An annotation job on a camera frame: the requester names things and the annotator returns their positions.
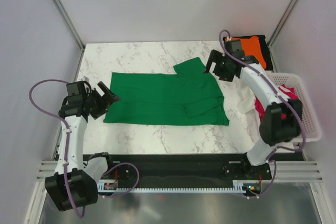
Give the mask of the green t shirt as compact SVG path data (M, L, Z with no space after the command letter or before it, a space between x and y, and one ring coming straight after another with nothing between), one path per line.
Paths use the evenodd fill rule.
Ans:
M110 90L120 97L104 123L228 126L224 95L199 57L174 66L174 74L118 73Z

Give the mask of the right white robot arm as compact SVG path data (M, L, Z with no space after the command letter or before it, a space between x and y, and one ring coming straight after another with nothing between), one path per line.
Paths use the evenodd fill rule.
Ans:
M298 136L302 136L302 141L306 142L302 102L282 93L266 76L255 57L245 56L243 51L231 55L212 50L204 72L208 73L212 65L215 66L213 73L220 80L231 82L234 77L242 80L265 110L259 125L259 140L245 154L245 162L240 166L245 178L254 178L259 173L259 166L265 164L277 149L285 149L283 143Z

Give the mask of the white plastic basket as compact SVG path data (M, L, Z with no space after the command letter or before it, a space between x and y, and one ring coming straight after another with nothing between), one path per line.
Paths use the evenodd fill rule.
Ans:
M265 114L260 120L261 139L270 146L282 142L316 142L322 133L301 79L290 73L246 70L240 77L260 101Z

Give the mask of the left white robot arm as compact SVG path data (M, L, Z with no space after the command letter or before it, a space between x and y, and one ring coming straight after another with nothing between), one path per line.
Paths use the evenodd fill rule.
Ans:
M45 179L45 188L59 211L96 203L100 178L111 178L115 173L107 152L92 154L86 163L83 161L88 118L96 120L120 100L103 82L98 82L98 88L101 93L87 81L66 85L67 96L58 112L62 119L59 159L54 174Z

